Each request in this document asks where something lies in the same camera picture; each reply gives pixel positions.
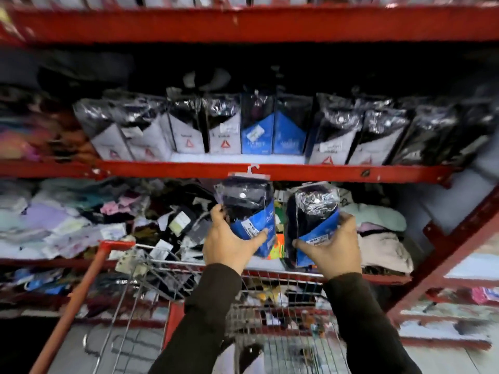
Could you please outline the person's right forearm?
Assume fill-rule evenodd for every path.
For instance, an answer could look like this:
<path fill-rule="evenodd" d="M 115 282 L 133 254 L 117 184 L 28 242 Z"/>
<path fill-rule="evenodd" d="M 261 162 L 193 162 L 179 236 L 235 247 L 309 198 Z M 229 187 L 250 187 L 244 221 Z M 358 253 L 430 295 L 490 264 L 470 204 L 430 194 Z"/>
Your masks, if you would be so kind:
<path fill-rule="evenodd" d="M 351 374 L 422 374 L 362 274 L 335 277 L 323 289 L 346 344 Z"/>

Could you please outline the pile of loose tagged garments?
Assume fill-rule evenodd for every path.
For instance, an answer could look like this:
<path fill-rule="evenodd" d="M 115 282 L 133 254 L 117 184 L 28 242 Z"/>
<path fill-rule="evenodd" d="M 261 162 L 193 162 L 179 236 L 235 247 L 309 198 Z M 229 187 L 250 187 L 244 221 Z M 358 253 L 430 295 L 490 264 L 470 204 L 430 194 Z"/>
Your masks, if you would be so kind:
<path fill-rule="evenodd" d="M 101 240 L 196 247 L 213 194 L 199 181 L 0 178 L 0 260 L 72 259 Z"/>

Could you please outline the person's left hand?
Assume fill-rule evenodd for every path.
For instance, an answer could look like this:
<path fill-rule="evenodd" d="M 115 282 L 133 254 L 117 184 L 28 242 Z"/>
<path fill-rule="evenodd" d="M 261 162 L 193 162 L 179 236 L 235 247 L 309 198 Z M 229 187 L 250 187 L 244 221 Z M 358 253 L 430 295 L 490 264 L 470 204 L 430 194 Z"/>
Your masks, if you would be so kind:
<path fill-rule="evenodd" d="M 203 244 L 205 264 L 222 264 L 241 275 L 257 250 L 249 250 L 249 240 L 240 239 L 232 232 L 221 204 L 211 210 L 211 219 L 212 226 Z"/>

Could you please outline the orange and green packet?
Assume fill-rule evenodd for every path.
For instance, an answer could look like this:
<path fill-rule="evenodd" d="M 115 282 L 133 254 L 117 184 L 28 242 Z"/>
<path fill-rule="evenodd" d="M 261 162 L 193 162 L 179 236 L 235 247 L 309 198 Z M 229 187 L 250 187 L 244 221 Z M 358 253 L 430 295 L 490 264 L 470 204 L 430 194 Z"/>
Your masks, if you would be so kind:
<path fill-rule="evenodd" d="M 276 233 L 274 246 L 266 259 L 274 260 L 282 258 L 285 258 L 285 238 L 283 233 Z"/>

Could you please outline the assorted goods in cart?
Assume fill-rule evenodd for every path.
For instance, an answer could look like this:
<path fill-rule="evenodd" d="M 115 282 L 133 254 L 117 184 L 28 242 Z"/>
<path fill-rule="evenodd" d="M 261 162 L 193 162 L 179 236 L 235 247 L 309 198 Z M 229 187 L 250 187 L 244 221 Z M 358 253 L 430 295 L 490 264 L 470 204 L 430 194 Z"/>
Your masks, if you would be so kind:
<path fill-rule="evenodd" d="M 244 283 L 227 316 L 227 333 L 325 343 L 338 338 L 338 325 L 320 284 Z"/>

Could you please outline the row of white label packets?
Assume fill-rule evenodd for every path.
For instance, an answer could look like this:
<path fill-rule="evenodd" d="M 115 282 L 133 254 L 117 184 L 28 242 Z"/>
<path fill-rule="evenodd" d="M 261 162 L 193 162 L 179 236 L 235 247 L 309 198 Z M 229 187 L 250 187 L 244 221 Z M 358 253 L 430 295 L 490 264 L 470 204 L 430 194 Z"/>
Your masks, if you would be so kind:
<path fill-rule="evenodd" d="M 244 156 L 242 94 L 162 98 L 109 90 L 101 99 L 77 101 L 73 111 L 106 161 L 167 162 L 174 154 Z M 304 153 L 293 156 L 308 164 L 464 166 L 499 127 L 499 94 L 311 97 Z"/>

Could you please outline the heap of colourful garments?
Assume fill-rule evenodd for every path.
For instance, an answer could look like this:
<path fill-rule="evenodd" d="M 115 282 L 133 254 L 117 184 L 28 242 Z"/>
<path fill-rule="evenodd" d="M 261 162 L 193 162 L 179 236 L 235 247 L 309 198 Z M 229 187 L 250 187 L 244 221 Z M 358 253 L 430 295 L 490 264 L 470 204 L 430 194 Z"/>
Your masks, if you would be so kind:
<path fill-rule="evenodd" d="M 0 161 L 98 159 L 71 106 L 32 89 L 0 84 Z"/>

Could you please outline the mint green folded cloth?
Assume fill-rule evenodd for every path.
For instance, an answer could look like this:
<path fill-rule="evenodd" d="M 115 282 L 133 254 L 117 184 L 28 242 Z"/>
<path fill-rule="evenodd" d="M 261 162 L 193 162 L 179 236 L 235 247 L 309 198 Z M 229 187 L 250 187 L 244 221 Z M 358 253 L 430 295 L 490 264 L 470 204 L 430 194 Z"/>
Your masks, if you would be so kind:
<path fill-rule="evenodd" d="M 407 222 L 403 214 L 390 207 L 350 203 L 340 207 L 340 210 L 355 218 L 357 228 L 368 223 L 394 232 L 404 232 L 407 229 Z"/>

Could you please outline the beige folded cloth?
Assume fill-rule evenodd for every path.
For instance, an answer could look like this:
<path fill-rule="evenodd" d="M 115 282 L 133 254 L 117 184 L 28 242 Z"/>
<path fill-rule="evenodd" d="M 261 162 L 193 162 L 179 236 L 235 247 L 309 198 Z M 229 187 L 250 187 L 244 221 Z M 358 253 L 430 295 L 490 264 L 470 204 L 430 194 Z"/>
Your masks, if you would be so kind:
<path fill-rule="evenodd" d="M 406 247 L 392 232 L 370 231 L 358 236 L 361 252 L 361 267 L 381 267 L 391 271 L 410 274 L 414 263 Z"/>

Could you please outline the red metal shelf rack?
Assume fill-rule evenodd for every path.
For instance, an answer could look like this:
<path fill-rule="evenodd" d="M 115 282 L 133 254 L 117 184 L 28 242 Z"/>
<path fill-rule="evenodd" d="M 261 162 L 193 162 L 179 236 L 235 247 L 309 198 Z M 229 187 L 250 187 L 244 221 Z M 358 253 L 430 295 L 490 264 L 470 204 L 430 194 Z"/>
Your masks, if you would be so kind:
<path fill-rule="evenodd" d="M 91 43 L 380 43 L 380 42 L 487 42 L 499 39 L 499 6 L 258 6 L 228 9 L 64 10 L 42 11 L 6 6 L 0 22 L 0 41 L 19 30 L 22 41 L 34 44 Z M 0 161 L 0 177 L 81 177 L 111 175 L 152 177 L 172 175 L 207 178 L 226 174 L 244 163 L 86 163 Z M 349 182 L 437 183 L 444 186 L 451 167 L 333 166 L 262 164 L 274 180 L 336 179 Z M 417 296 L 431 288 L 493 288 L 499 279 L 445 277 L 444 269 L 460 264 L 472 251 L 491 243 L 499 233 L 499 184 L 445 235 L 429 222 L 424 233 L 436 244 L 436 253 L 408 280 L 407 294 Z"/>

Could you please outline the pink packet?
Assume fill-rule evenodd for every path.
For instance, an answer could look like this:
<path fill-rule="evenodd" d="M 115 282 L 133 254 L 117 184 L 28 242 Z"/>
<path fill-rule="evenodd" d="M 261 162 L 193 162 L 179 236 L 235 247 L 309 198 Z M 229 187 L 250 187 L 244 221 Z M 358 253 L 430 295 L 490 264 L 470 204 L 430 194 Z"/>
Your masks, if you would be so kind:
<path fill-rule="evenodd" d="M 471 289 L 471 298 L 479 305 L 499 304 L 499 287 L 474 287 Z"/>

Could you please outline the heap of blue packets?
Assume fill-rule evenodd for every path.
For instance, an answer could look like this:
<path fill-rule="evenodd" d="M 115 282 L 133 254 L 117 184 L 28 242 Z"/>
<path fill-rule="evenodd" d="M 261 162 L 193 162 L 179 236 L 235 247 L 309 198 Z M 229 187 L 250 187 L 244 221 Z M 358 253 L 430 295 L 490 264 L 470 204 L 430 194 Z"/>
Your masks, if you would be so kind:
<path fill-rule="evenodd" d="M 0 310 L 58 309 L 69 301 L 82 277 L 69 268 L 0 266 Z"/>

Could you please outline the person's left forearm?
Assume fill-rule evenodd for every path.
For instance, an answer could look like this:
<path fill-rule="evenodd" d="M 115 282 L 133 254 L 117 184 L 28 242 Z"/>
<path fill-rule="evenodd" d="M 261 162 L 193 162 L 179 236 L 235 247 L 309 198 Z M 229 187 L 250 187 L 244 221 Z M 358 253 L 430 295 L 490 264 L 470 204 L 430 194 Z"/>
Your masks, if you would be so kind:
<path fill-rule="evenodd" d="M 148 374 L 212 374 L 226 317 L 242 288 L 241 274 L 209 264 L 184 302 L 184 316 Z"/>

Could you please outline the person's right hand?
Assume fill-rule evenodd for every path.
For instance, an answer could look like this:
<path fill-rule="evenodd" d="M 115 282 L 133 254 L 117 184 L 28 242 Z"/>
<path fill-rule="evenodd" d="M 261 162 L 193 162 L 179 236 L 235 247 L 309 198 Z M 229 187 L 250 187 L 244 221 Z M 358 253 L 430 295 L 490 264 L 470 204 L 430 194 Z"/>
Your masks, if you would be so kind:
<path fill-rule="evenodd" d="M 332 238 L 317 247 L 314 255 L 307 255 L 326 280 L 347 274 L 362 276 L 361 252 L 355 218 L 340 212 L 340 224 Z"/>

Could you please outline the blue label sock packet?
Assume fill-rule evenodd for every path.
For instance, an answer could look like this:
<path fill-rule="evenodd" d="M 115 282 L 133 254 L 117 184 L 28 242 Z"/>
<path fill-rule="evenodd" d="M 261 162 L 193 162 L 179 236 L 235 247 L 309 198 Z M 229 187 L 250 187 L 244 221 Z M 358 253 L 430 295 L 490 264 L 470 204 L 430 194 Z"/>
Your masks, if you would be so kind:
<path fill-rule="evenodd" d="M 267 229 L 264 243 L 254 254 L 267 258 L 276 240 L 274 188 L 269 175 L 253 173 L 253 169 L 259 169 L 259 164 L 250 164 L 246 172 L 230 173 L 216 184 L 215 199 L 238 238 L 250 240 Z"/>
<path fill-rule="evenodd" d="M 290 267 L 314 265 L 292 242 L 298 239 L 314 246 L 327 243 L 338 228 L 340 202 L 338 188 L 329 182 L 307 183 L 291 190 L 284 225 L 286 261 Z"/>
<path fill-rule="evenodd" d="M 278 94 L 272 153 L 302 156 L 310 129 L 313 97 Z"/>
<path fill-rule="evenodd" d="M 275 96 L 254 90 L 241 95 L 241 153 L 270 155 L 274 138 Z"/>

